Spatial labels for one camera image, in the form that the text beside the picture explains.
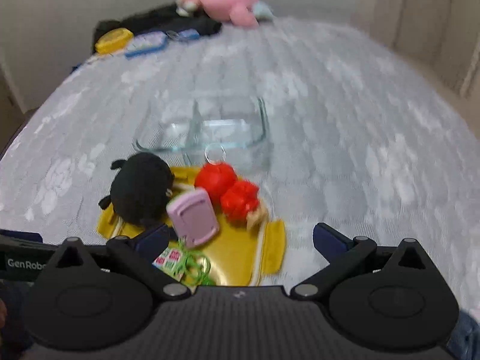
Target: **triangular cutout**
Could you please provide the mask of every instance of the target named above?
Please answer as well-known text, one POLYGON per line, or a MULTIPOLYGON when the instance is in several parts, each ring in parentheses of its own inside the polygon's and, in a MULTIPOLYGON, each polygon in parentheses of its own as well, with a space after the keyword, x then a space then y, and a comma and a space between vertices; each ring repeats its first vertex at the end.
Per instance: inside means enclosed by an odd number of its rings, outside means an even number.
POLYGON ((57 268, 68 268, 71 266, 82 266, 82 257, 78 254, 78 250, 75 247, 68 247, 63 256, 58 261, 57 268))
POLYGON ((405 250, 405 253, 403 254, 398 265, 406 268, 425 269, 422 259, 413 247, 409 247, 407 250, 405 250))

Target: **mattress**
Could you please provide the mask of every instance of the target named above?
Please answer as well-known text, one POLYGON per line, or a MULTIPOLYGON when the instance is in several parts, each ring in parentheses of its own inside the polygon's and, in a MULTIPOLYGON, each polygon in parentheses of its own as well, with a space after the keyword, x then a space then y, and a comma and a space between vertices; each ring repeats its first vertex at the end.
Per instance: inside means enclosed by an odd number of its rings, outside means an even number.
POLYGON ((81 66, 51 95, 0 162, 0 227, 48 243, 95 232, 113 160, 152 102, 181 114, 195 96, 258 95, 270 166, 251 176, 286 224, 289 290, 327 265, 312 230, 326 222, 382 245, 417 238, 460 305, 480 318, 480 152, 462 118, 404 62, 352 28, 278 19, 226 25, 157 54, 81 66))

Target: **black plush toy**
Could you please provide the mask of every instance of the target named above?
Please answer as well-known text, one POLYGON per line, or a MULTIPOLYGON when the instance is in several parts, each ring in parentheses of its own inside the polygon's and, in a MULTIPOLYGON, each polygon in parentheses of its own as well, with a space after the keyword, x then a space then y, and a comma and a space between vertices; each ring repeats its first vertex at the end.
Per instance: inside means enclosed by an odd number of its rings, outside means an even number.
POLYGON ((158 220, 164 214, 174 179, 165 161, 154 154, 138 153, 112 162, 110 169, 120 171, 110 195, 98 203, 102 210, 112 203, 114 212, 133 225, 158 220))

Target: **pink plush toy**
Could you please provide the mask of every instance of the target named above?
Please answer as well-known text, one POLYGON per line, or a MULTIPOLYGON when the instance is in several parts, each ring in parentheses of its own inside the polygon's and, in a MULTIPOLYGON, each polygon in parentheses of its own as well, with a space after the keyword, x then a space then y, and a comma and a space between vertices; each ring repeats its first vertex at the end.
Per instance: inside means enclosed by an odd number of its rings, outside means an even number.
POLYGON ((234 25, 257 27, 258 21, 252 13, 258 0, 177 0, 177 12, 188 16, 199 8, 217 21, 231 21, 234 25))

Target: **ribbed black surface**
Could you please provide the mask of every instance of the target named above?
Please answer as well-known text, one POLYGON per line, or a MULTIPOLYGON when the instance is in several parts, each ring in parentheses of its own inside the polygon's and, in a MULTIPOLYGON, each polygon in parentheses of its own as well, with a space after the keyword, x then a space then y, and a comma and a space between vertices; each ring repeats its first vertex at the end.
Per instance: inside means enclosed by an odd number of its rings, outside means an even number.
POLYGON ((442 349, 386 354, 357 346, 335 332, 317 306, 288 299, 280 287, 203 287, 187 300, 163 304, 145 330, 120 345, 88 353, 35 346, 25 359, 452 360, 452 357, 442 349))

